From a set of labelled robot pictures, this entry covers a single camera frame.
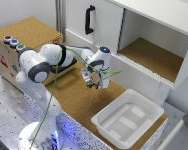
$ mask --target white plastic bin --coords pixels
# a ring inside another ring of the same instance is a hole
[[[112,144],[129,149],[163,113],[163,108],[128,89],[91,120]]]

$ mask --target black door handle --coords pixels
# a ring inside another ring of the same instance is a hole
[[[90,8],[86,10],[85,31],[86,34],[92,33],[94,30],[90,28],[90,12],[95,10],[95,7],[90,5]]]

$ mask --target cardboard box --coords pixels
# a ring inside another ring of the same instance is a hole
[[[20,44],[31,47],[39,51],[44,44],[62,44],[63,35],[40,22],[34,17],[24,19],[9,26],[0,29],[0,73],[14,86],[17,86],[16,75],[21,70],[18,63],[18,53],[16,49],[10,48],[4,44],[4,36],[11,35],[14,39],[19,40]],[[66,73],[74,67],[71,66],[59,73],[57,77]],[[44,85],[54,80],[54,74],[50,73],[44,81]]]

